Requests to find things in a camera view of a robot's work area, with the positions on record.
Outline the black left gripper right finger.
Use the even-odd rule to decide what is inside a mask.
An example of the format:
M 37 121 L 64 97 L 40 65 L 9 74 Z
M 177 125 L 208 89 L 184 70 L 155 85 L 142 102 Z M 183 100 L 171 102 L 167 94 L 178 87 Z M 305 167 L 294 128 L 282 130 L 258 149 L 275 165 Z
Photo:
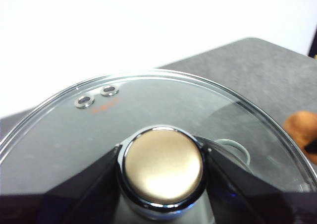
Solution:
M 206 190 L 217 224 L 315 224 L 316 192 L 284 192 L 236 165 L 217 144 L 203 145 Z

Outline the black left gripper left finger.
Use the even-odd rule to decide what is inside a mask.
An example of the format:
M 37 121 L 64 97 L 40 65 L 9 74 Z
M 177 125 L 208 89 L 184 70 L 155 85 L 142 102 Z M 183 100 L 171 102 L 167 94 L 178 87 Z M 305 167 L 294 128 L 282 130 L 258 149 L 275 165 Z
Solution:
M 120 191 L 114 147 L 87 168 L 45 193 L 1 195 L 2 224 L 110 224 Z

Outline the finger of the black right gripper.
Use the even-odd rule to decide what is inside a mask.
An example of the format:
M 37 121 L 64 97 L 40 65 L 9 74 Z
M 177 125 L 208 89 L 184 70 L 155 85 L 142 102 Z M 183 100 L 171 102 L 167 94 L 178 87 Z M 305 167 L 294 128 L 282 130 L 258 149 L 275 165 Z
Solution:
M 317 140 L 311 141 L 309 144 L 304 146 L 304 150 L 308 155 L 310 155 L 313 158 L 317 157 Z

